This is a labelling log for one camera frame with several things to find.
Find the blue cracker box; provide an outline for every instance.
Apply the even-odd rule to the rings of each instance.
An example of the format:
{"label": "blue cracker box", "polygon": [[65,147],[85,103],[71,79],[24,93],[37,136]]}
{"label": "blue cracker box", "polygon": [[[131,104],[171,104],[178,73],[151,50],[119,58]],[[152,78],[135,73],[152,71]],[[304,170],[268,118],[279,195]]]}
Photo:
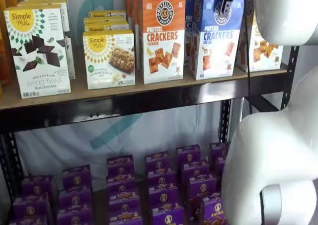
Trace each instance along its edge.
{"label": "blue cracker box", "polygon": [[233,74],[243,9],[244,0],[193,1],[191,55],[196,80]]}

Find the pretzelized logo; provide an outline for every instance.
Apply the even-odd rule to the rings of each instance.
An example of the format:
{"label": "pretzelized logo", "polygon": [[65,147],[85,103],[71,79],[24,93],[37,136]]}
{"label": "pretzelized logo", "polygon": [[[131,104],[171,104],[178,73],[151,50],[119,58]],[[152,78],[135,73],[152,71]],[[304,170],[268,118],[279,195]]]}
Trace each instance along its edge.
{"label": "pretzelized logo", "polygon": [[160,25],[169,25],[173,19],[173,7],[170,2],[163,0],[157,6],[157,21]]}

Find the cracker box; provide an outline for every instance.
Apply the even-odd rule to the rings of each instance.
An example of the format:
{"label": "cracker box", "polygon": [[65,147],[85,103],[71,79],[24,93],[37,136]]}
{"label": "cracker box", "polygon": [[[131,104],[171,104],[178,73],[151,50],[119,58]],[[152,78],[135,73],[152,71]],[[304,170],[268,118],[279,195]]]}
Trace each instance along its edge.
{"label": "cracker box", "polygon": [[196,80],[231,76],[239,41],[244,0],[194,0],[193,45]]}
{"label": "cracker box", "polygon": [[131,30],[83,34],[88,89],[135,85]]}
{"label": "cracker box", "polygon": [[106,182],[109,193],[123,192],[136,187],[134,174],[108,175]]}
{"label": "cracker box", "polygon": [[4,11],[22,98],[70,93],[59,5]]}
{"label": "cracker box", "polygon": [[85,32],[98,32],[103,30],[128,30],[129,26],[127,21],[119,20],[85,24],[84,29]]}
{"label": "cracker box", "polygon": [[150,206],[167,202],[176,203],[179,201],[178,188],[173,183],[150,186],[148,192]]}
{"label": "cracker box", "polygon": [[[269,44],[262,38],[260,32],[258,31],[254,8],[255,1],[247,0],[246,17],[249,37],[249,70],[251,72],[256,72],[280,69],[283,55],[283,46]],[[245,35],[245,20],[243,18],[239,35],[238,56],[236,64],[245,72],[247,72],[247,51]]]}
{"label": "cracker box", "polygon": [[110,212],[132,209],[139,206],[140,198],[137,188],[109,194],[108,210]]}
{"label": "cracker box", "polygon": [[144,83],[183,79],[185,0],[138,0]]}
{"label": "cracker box", "polygon": [[151,210],[151,224],[183,225],[183,207],[180,203],[161,203]]}
{"label": "cracker box", "polygon": [[160,168],[148,172],[148,185],[156,186],[159,184],[176,184],[176,175],[171,167]]}
{"label": "cracker box", "polygon": [[171,157],[168,151],[146,156],[147,171],[153,171],[160,168],[170,167],[170,162]]}
{"label": "cracker box", "polygon": [[107,159],[108,175],[134,173],[134,159],[132,155],[121,155]]}
{"label": "cracker box", "polygon": [[92,10],[88,13],[89,17],[100,18],[105,16],[122,16],[125,20],[126,12],[124,10]]}
{"label": "cracker box", "polygon": [[93,221],[91,204],[72,206],[59,210],[57,225],[79,224]]}
{"label": "cracker box", "polygon": [[47,225],[46,216],[31,216],[10,221],[9,225]]}
{"label": "cracker box", "polygon": [[91,188],[87,186],[71,187],[62,190],[59,194],[59,208],[66,209],[71,206],[91,204]]}
{"label": "cracker box", "polygon": [[91,175],[89,164],[62,171],[64,189],[74,186],[91,187]]}
{"label": "cracker box", "polygon": [[109,213],[109,225],[142,225],[143,218],[140,208]]}
{"label": "cracker box", "polygon": [[61,6],[63,30],[64,30],[65,40],[66,40],[66,53],[68,56],[67,60],[68,60],[68,66],[69,66],[69,75],[70,75],[70,79],[75,79],[73,45],[71,40],[70,21],[69,21],[69,13],[68,13],[67,4],[68,4],[67,0],[29,0],[29,1],[19,2],[18,6],[30,6],[30,5],[60,5]]}
{"label": "cracker box", "polygon": [[53,225],[51,206],[47,193],[17,197],[13,203],[13,211],[16,218],[45,215],[49,224]]}

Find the cardboard box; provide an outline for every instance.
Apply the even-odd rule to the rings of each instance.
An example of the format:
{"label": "cardboard box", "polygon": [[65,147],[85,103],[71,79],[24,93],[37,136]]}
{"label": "cardboard box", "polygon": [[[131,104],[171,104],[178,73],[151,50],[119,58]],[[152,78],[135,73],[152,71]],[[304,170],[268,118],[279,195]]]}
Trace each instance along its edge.
{"label": "cardboard box", "polygon": [[22,98],[71,92],[60,8],[14,6],[4,11]]}
{"label": "cardboard box", "polygon": [[[283,46],[269,44],[266,40],[264,40],[264,38],[262,38],[257,27],[254,0],[247,0],[246,9],[249,37],[249,70],[251,72],[256,72],[280,69]],[[236,64],[242,70],[247,72],[247,48],[244,17],[239,35]]]}
{"label": "cardboard box", "polygon": [[145,84],[183,79],[185,0],[138,0]]}
{"label": "cardboard box", "polygon": [[134,173],[134,159],[130,155],[121,155],[107,159],[108,175]]}
{"label": "cardboard box", "polygon": [[74,186],[91,187],[90,165],[83,165],[62,171],[64,189]]}
{"label": "cardboard box", "polygon": [[194,0],[193,45],[190,52],[196,80],[233,74],[244,0]]}
{"label": "cardboard box", "polygon": [[135,85],[131,30],[83,34],[88,89]]}
{"label": "cardboard box", "polygon": [[134,174],[108,175],[106,182],[109,193],[123,192],[136,187]]}
{"label": "cardboard box", "polygon": [[109,213],[109,225],[142,225],[143,218],[140,208]]}
{"label": "cardboard box", "polygon": [[62,190],[59,194],[59,208],[66,209],[71,206],[91,204],[91,188],[87,186],[71,187]]}
{"label": "cardboard box", "polygon": [[109,212],[140,207],[138,189],[109,193]]}
{"label": "cardboard box", "polygon": [[150,186],[148,192],[150,206],[167,202],[177,203],[179,201],[178,187],[173,183]]}

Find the white robot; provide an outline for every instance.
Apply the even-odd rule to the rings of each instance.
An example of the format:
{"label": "white robot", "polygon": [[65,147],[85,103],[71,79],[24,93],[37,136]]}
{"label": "white robot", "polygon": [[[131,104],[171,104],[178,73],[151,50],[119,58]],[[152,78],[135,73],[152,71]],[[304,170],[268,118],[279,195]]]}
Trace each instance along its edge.
{"label": "white robot", "polygon": [[[255,5],[266,41],[318,44],[315,0]],[[317,178],[318,67],[298,84],[286,109],[250,115],[237,127],[222,180],[226,218],[231,225],[307,225],[317,204]]]}

